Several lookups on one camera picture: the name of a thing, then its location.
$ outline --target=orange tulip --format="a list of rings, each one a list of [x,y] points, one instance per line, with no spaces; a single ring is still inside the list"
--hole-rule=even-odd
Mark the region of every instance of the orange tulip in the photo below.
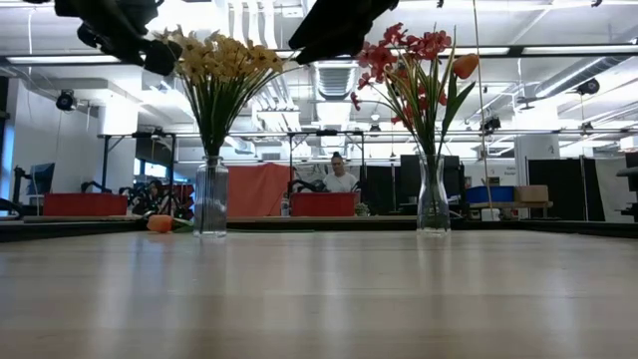
[[[152,215],[149,218],[147,228],[159,233],[167,233],[172,230],[172,217],[170,215]]]
[[[475,54],[463,55],[455,60],[453,69],[455,74],[461,78],[468,78],[479,65],[479,56]]]

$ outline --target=cardboard box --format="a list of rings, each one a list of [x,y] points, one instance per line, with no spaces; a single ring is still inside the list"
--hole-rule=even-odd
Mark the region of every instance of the cardboard box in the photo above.
[[[514,189],[515,202],[547,202],[549,193],[547,186],[541,185],[519,185]]]

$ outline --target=blue bin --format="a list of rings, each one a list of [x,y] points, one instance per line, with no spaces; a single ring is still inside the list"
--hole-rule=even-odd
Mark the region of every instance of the blue bin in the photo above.
[[[513,185],[495,185],[491,186],[491,201],[492,202],[513,202],[514,201],[514,186]],[[487,197],[487,187],[484,185],[472,187],[466,190],[466,197],[468,203],[487,203],[489,199]]]

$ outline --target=glass vase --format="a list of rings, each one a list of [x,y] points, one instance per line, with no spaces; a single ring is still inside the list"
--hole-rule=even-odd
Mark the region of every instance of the glass vase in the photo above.
[[[444,157],[421,155],[421,190],[417,231],[431,237],[450,234],[450,209],[443,182]]]
[[[226,237],[228,168],[219,156],[204,157],[195,175],[193,234],[201,238]]]

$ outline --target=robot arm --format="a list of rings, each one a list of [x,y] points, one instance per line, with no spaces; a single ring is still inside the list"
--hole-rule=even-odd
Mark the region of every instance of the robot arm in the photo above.
[[[42,4],[51,0],[25,0]],[[58,16],[78,17],[83,24],[78,38],[88,46],[120,60],[143,66],[151,72],[167,76],[172,72],[181,47],[144,38],[146,25],[158,15],[163,0],[56,0]],[[145,53],[146,59],[140,56]]]
[[[305,65],[339,55],[355,56],[373,21],[386,10],[394,10],[399,0],[317,0],[288,45],[301,49],[297,63]],[[326,30],[327,23],[340,24]]]

